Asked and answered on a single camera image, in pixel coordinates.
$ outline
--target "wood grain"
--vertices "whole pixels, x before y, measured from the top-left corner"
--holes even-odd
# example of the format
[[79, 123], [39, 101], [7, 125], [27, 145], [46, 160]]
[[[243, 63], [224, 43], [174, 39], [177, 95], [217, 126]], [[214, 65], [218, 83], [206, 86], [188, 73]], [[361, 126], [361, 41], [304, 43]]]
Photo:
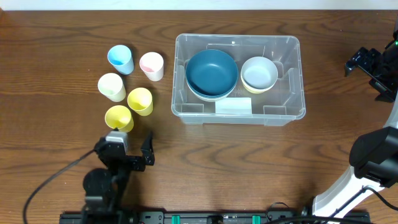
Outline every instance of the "wood grain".
[[[369, 78], [343, 65], [361, 46], [382, 50], [394, 11], [46, 11], [3, 15], [0, 22], [0, 223], [22, 223], [23, 204], [49, 175], [92, 149], [109, 129], [117, 103], [96, 88], [115, 69], [107, 51], [125, 44], [136, 70], [127, 91], [154, 94], [154, 112], [134, 114], [131, 154], [153, 130], [156, 163], [134, 174], [124, 203], [178, 210], [265, 210], [301, 206], [347, 168], [360, 135], [379, 129], [392, 105], [375, 102]], [[175, 38], [181, 33], [294, 35], [300, 40], [307, 114], [283, 127], [187, 126], [170, 110]], [[165, 58], [165, 76], [150, 82], [138, 67], [148, 51]], [[57, 223], [84, 204], [85, 174], [103, 167], [90, 156], [32, 201], [30, 223]], [[398, 204], [396, 187], [382, 192]], [[370, 196], [358, 208], [376, 223], [396, 213]]]

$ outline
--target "blue bowl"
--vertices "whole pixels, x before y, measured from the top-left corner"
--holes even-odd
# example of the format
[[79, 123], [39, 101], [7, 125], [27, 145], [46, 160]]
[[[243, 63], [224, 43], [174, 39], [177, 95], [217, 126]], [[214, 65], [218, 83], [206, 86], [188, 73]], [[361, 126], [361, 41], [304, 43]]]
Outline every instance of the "blue bowl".
[[188, 62], [187, 83], [194, 93], [205, 98], [219, 98], [229, 93], [238, 82], [234, 59], [220, 50], [203, 50]]

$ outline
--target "gray storage box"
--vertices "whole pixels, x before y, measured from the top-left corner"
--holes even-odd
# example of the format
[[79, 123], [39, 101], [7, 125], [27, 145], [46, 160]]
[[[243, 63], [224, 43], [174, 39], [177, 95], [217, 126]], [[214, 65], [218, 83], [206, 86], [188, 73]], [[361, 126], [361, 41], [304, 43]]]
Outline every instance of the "gray storage box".
[[[239, 80], [228, 98], [251, 98], [251, 114], [216, 113], [215, 103], [197, 98], [188, 88], [185, 68], [199, 51], [222, 50], [234, 58]], [[243, 63], [266, 57], [278, 69], [278, 80], [261, 94], [248, 92], [240, 79]], [[305, 115], [300, 43], [293, 36], [180, 34], [175, 41], [172, 111], [186, 124], [228, 123], [283, 126]]]

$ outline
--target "plastic cup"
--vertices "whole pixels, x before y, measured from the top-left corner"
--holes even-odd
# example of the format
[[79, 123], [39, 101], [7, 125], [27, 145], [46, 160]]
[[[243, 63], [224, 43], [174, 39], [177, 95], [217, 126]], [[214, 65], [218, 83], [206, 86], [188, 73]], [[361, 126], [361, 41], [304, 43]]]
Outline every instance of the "plastic cup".
[[113, 102], [120, 102], [126, 97], [122, 78], [115, 73], [107, 73], [98, 80], [98, 90]]
[[144, 54], [139, 61], [139, 66], [150, 81], [157, 82], [163, 78], [164, 61], [160, 54], [156, 52]]
[[265, 57], [253, 57], [247, 60], [241, 70], [243, 87], [251, 93], [264, 93], [271, 89], [278, 79], [278, 69]]
[[152, 94], [145, 88], [136, 88], [127, 97], [129, 107], [141, 116], [148, 116], [154, 110]]
[[110, 128], [128, 133], [134, 127], [129, 108], [121, 105], [111, 107], [105, 114], [105, 123]]
[[128, 75], [134, 70], [132, 53], [124, 45], [116, 45], [108, 52], [108, 61], [114, 68], [123, 75]]

